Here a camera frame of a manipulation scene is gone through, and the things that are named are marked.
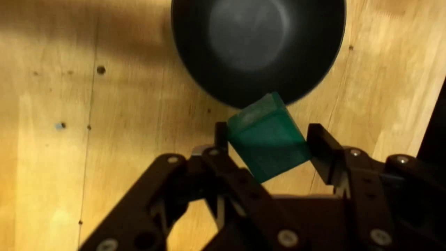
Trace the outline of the black bowl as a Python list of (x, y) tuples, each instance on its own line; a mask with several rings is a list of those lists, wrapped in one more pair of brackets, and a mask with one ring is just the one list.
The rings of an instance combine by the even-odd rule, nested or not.
[(171, 0), (174, 45), (207, 94), (244, 108), (277, 92), (291, 104), (336, 61), (346, 0)]

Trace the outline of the green block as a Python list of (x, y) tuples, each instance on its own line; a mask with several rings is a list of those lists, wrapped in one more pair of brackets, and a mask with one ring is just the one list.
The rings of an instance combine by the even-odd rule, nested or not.
[(276, 92), (227, 120), (228, 141), (263, 183), (311, 159), (306, 140)]

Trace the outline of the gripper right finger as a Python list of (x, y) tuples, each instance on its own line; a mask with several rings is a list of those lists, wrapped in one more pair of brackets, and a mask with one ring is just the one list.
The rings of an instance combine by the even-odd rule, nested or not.
[(357, 251), (446, 251), (446, 170), (406, 154), (384, 162), (308, 126), (311, 163), (347, 207)]

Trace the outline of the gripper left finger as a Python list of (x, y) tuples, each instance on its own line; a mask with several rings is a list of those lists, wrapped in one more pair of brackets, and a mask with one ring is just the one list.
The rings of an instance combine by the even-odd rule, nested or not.
[(167, 251), (174, 224), (200, 199), (218, 227), (202, 251), (299, 251), (299, 225), (229, 157), (226, 123), (215, 129), (214, 145), (189, 158), (154, 159), (79, 251)]

